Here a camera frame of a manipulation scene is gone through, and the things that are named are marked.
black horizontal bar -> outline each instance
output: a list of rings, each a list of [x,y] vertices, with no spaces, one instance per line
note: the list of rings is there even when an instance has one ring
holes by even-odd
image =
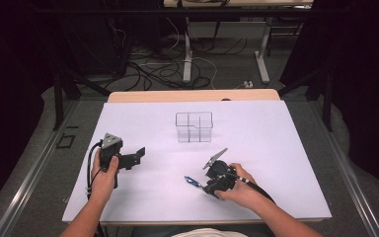
[[[79,9],[40,9],[33,7],[34,12],[44,15],[61,16],[122,16],[127,18],[141,17],[338,17],[348,13],[347,9],[314,10],[314,9],[240,9],[240,8],[190,8],[190,9],[155,9],[155,10],[79,10]]]

white paper sheet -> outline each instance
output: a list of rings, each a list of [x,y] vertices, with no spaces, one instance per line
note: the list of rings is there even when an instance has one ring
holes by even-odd
[[[178,142],[175,115],[187,112],[212,112],[211,142]],[[232,201],[209,196],[185,181],[184,176],[190,176],[205,185],[208,177],[202,167],[226,147],[228,151],[220,160],[242,164],[275,202],[294,217],[332,217],[282,101],[107,103],[89,147],[104,138],[106,132],[123,139],[122,154],[146,147],[146,155],[132,170],[120,171],[118,188],[101,221],[260,219]],[[87,201],[87,157],[88,153],[63,221],[72,221]]]

transparent container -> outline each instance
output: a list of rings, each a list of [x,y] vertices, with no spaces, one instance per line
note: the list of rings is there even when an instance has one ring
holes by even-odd
[[[210,142],[213,129],[212,112],[177,113],[175,126],[178,142]]]

person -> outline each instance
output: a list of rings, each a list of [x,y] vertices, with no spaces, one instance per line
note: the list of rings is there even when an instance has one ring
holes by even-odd
[[[114,189],[114,175],[117,173],[118,162],[120,162],[118,158],[113,156],[109,169],[106,172],[99,172],[100,149],[96,152],[92,168],[94,182],[92,184],[91,197],[60,236],[94,236],[101,214]],[[230,166],[235,168],[238,176],[248,179],[255,184],[257,183],[254,177],[242,165],[232,163]],[[275,236],[322,236],[239,180],[236,181],[235,187],[232,190],[226,192],[215,191],[215,194],[221,199],[232,200],[241,207],[253,211],[265,222]],[[214,229],[204,229],[204,231],[193,230],[187,233],[177,233],[176,236],[202,236],[201,232],[209,233],[206,236],[246,236],[242,234],[238,235],[235,232],[228,232],[227,235],[223,233],[221,235]]]

table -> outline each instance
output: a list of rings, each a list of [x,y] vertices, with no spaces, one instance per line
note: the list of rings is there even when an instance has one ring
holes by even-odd
[[[212,141],[179,143],[175,113],[198,110],[213,113]],[[285,103],[271,89],[112,93],[89,147],[106,132],[123,139],[122,154],[145,146],[146,155],[139,166],[118,174],[118,188],[101,217],[103,225],[261,222],[247,209],[185,182],[188,175],[205,184],[202,166],[224,147],[229,150],[220,159],[245,165],[294,217],[331,217]],[[63,221],[73,220],[86,203],[88,152]]]
[[[178,0],[164,0],[164,6],[177,8]],[[313,0],[230,0],[226,7],[285,7],[311,5]],[[216,3],[196,3],[182,1],[184,8],[211,8],[220,7],[221,2]],[[190,70],[192,51],[190,49],[190,39],[212,38],[214,36],[215,22],[191,22],[187,19],[188,32],[186,39],[186,59],[184,66],[183,81],[190,81]],[[262,39],[260,50],[255,51],[255,59],[263,83],[269,83],[269,76],[264,62],[264,54],[272,25],[272,18],[265,19],[265,22],[222,22],[216,38],[254,38]]]

